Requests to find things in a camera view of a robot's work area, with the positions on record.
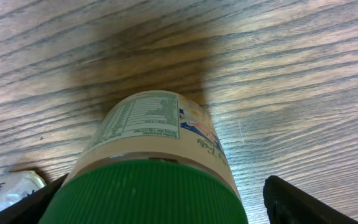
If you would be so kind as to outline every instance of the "plastic wrapper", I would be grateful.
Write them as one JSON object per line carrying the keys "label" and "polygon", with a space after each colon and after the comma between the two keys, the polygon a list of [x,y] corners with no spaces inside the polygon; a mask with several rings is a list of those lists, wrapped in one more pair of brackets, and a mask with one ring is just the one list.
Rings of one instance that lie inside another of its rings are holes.
{"label": "plastic wrapper", "polygon": [[45,186],[34,171],[8,173],[0,178],[0,211]]}

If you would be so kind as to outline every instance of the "dark object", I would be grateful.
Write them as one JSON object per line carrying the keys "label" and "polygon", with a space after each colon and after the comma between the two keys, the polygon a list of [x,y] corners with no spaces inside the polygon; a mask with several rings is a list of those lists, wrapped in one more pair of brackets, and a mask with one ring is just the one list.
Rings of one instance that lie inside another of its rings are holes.
{"label": "dark object", "polygon": [[264,199],[271,224],[358,224],[277,176],[265,181]]}
{"label": "dark object", "polygon": [[0,211],[0,224],[38,223],[56,191],[60,188],[67,174],[41,188],[20,202]]}

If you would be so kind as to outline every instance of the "green cap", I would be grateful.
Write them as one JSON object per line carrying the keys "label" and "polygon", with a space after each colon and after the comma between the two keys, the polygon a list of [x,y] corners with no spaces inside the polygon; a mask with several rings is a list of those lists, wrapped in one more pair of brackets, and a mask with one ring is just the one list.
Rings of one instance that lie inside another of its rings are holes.
{"label": "green cap", "polygon": [[238,223],[241,201],[217,178],[166,161],[101,166],[71,180],[53,197],[45,223]]}

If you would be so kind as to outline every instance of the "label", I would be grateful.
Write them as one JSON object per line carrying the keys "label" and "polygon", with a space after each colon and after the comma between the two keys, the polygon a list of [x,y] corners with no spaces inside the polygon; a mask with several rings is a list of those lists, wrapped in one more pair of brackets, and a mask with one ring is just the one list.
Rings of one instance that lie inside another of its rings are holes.
{"label": "label", "polygon": [[68,182],[101,160],[169,154],[169,159],[206,170],[239,197],[234,178],[209,115],[195,102],[169,91],[146,91],[118,103],[94,134]]}

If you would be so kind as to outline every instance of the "wooden surface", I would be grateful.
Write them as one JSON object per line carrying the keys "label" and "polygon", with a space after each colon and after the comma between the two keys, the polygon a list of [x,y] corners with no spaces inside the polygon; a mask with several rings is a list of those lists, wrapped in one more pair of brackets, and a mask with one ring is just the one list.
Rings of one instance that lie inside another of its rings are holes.
{"label": "wooden surface", "polygon": [[144,90],[209,111],[250,223],[272,174],[358,220],[358,1],[0,0],[0,176],[63,175]]}

